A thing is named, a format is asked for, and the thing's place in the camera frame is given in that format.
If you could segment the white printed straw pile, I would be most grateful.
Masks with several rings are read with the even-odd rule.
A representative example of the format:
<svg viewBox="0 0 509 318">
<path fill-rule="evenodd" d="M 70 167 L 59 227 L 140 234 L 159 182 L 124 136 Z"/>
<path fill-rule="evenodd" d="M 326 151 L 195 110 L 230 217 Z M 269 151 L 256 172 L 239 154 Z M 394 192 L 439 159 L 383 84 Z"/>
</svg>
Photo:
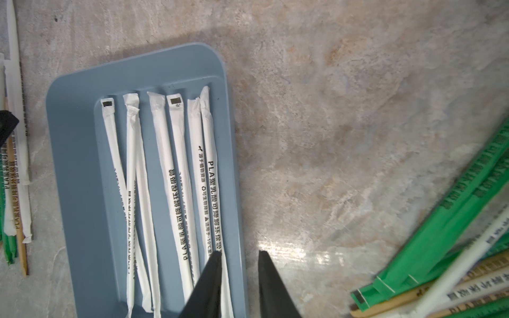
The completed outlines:
<svg viewBox="0 0 509 318">
<path fill-rule="evenodd" d="M 19 194 L 19 207 L 23 225 L 23 242 L 29 244 L 33 240 L 32 217 L 29 199 L 29 147 L 27 141 L 27 128 L 25 108 L 23 101 L 23 83 L 21 78 L 21 61 L 19 55 L 19 38 L 14 2 L 6 1 L 7 30 L 9 40 L 9 59 L 5 62 L 5 75 L 7 80 L 7 98 L 10 112 L 19 120 L 14 130 L 14 145 L 16 150 L 17 189 Z"/>
</svg>

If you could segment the white printed straw tray edge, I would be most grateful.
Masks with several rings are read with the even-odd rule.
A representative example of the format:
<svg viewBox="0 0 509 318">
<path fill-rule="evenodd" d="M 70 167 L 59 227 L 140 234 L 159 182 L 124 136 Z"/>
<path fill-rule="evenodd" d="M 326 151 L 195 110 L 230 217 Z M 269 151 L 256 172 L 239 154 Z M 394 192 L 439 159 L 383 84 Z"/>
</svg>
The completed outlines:
<svg viewBox="0 0 509 318">
<path fill-rule="evenodd" d="M 214 138 L 213 117 L 209 103 L 209 87 L 205 86 L 200 93 L 201 119 L 204 133 L 206 168 L 210 208 L 213 216 L 213 232 L 216 251 L 221 252 L 221 317 L 234 317 L 226 252 L 224 251 L 223 232 L 221 226 L 220 188 L 217 177 L 217 150 Z"/>
</svg>

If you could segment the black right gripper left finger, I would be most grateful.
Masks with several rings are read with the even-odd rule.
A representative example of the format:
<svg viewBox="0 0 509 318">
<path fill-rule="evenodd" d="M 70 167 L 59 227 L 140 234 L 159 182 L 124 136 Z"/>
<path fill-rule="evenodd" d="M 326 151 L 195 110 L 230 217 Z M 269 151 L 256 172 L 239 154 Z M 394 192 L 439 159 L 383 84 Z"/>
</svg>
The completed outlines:
<svg viewBox="0 0 509 318">
<path fill-rule="evenodd" d="M 217 318 L 221 314 L 222 253 L 209 257 L 179 318 Z"/>
</svg>

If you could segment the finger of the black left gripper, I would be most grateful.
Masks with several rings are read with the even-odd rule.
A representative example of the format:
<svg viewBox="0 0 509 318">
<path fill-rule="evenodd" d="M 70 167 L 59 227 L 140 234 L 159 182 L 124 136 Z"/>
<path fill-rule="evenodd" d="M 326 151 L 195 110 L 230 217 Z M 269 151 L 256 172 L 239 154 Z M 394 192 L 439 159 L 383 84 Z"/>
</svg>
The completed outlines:
<svg viewBox="0 0 509 318">
<path fill-rule="evenodd" d="M 19 120 L 8 110 L 0 111 L 0 147 L 2 147 L 7 139 L 12 135 Z"/>
</svg>

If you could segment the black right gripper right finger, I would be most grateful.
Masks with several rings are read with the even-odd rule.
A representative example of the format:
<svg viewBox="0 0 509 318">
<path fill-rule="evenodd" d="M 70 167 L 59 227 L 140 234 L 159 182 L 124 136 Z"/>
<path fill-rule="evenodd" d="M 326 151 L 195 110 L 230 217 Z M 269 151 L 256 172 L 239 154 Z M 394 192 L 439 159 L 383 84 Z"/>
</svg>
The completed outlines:
<svg viewBox="0 0 509 318">
<path fill-rule="evenodd" d="M 268 252 L 258 253 L 258 286 L 261 317 L 301 318 Z"/>
</svg>

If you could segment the thick white straw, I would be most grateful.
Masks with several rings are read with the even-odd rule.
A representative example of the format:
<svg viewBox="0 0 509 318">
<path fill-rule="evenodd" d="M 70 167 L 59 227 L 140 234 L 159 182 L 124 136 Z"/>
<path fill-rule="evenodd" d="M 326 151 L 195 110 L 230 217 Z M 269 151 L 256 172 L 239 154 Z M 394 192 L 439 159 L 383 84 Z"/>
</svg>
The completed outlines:
<svg viewBox="0 0 509 318">
<path fill-rule="evenodd" d="M 156 143 L 163 172 L 164 189 L 172 225 L 172 234 L 178 253 L 178 265 L 182 281 L 184 301 L 187 302 L 193 292 L 193 279 L 190 266 L 188 242 L 184 229 L 184 216 L 180 204 L 178 176 L 175 171 L 172 147 L 166 120 L 166 97 L 162 94 L 148 92 L 149 104 L 155 127 Z"/>
</svg>

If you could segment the thin white straw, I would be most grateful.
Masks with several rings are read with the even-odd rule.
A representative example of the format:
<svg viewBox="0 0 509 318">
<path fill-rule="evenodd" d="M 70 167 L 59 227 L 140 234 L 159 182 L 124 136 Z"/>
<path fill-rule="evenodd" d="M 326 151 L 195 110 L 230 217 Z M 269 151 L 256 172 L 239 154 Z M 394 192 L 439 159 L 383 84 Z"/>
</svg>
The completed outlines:
<svg viewBox="0 0 509 318">
<path fill-rule="evenodd" d="M 135 274 L 139 276 L 139 282 L 142 291 L 142 308 L 147 312 L 152 312 L 152 293 L 148 282 L 148 274 L 144 264 L 144 258 L 137 235 L 136 226 L 133 224 L 134 218 L 128 214 L 127 188 L 121 162 L 117 128 L 115 124 L 115 100 L 114 98 L 103 98 L 100 100 L 102 105 L 103 122 L 106 128 L 107 141 L 113 162 L 115 179 L 121 198 L 121 206 L 125 215 L 127 227 L 127 317 L 131 317 L 135 305 Z"/>
</svg>

